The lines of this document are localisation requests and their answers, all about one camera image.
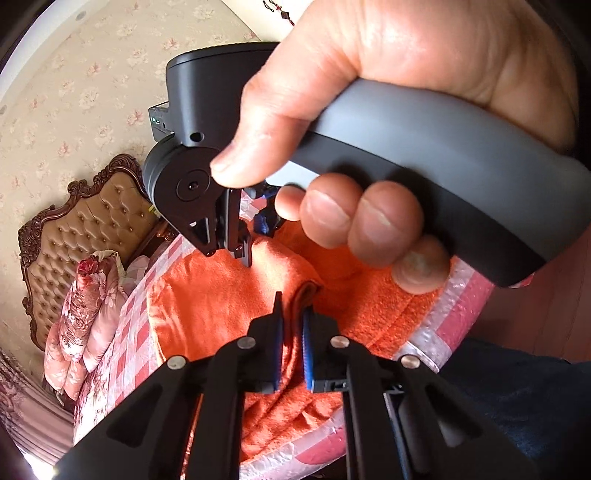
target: metal screw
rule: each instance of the metal screw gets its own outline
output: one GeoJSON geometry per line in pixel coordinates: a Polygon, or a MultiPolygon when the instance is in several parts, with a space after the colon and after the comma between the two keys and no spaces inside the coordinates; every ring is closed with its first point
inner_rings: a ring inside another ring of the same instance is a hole
{"type": "Polygon", "coordinates": [[[256,340],[253,337],[242,337],[238,339],[238,348],[242,350],[250,350],[256,345],[256,340]]]}
{"type": "Polygon", "coordinates": [[[330,344],[335,348],[347,348],[351,341],[342,335],[336,335],[330,339],[330,344]]]}
{"type": "Polygon", "coordinates": [[[409,368],[411,370],[414,370],[415,368],[421,366],[421,360],[419,359],[419,357],[414,355],[404,355],[400,359],[400,363],[404,368],[409,368]]]}
{"type": "Polygon", "coordinates": [[[180,355],[172,356],[166,362],[168,368],[171,370],[181,370],[187,364],[185,357],[180,355]]]}

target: tufted headboard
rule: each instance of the tufted headboard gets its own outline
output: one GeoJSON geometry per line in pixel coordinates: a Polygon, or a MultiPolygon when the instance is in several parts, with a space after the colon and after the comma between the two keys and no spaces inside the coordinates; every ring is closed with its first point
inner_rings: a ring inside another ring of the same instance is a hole
{"type": "Polygon", "coordinates": [[[92,185],[71,182],[68,193],[64,205],[51,205],[18,231],[28,292],[22,305],[31,317],[31,340],[41,350],[61,315],[77,263],[95,251],[111,249],[128,264],[158,222],[148,211],[141,170],[130,155],[113,158],[92,185]]]}

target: fingernail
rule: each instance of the fingernail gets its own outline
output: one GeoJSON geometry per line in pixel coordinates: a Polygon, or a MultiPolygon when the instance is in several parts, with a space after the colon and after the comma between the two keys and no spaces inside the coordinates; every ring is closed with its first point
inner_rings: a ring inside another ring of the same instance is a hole
{"type": "Polygon", "coordinates": [[[358,215],[364,234],[376,245],[388,245],[400,236],[400,230],[367,200],[362,199],[363,215],[358,215]]]}
{"type": "Polygon", "coordinates": [[[318,190],[309,190],[302,208],[314,217],[317,223],[333,229],[342,229],[351,222],[351,217],[330,196],[318,190]]]}
{"type": "Polygon", "coordinates": [[[212,173],[221,173],[224,170],[227,170],[230,165],[232,165],[232,150],[232,145],[228,145],[222,153],[212,160],[212,162],[209,164],[209,168],[211,169],[212,173]]]}
{"type": "Polygon", "coordinates": [[[433,273],[433,266],[425,255],[410,251],[398,262],[397,277],[410,283],[422,283],[433,273]]]}

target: hand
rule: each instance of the hand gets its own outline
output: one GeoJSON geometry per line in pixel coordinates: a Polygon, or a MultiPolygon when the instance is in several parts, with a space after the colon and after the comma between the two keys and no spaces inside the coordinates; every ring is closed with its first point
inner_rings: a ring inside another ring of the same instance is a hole
{"type": "MultiPolygon", "coordinates": [[[[574,67],[525,0],[315,0],[246,85],[236,136],[212,163],[215,180],[243,187],[279,170],[357,77],[466,99],[557,151],[575,141],[574,67]]],[[[410,293],[439,287],[449,273],[448,254],[421,236],[421,207],[402,185],[363,192],[326,174],[306,192],[281,189],[276,208],[323,247],[348,243],[367,264],[392,265],[410,293]]]]}

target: floral wallpaper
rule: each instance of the floral wallpaper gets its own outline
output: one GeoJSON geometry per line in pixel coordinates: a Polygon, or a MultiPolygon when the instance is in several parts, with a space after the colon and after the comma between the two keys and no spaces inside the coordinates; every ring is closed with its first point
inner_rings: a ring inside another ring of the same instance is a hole
{"type": "Polygon", "coordinates": [[[147,110],[166,100],[172,57],[256,40],[221,0],[112,0],[39,66],[10,108],[0,106],[0,346],[34,377],[43,356],[21,304],[19,227],[118,153],[143,162],[154,145],[147,110]]]}

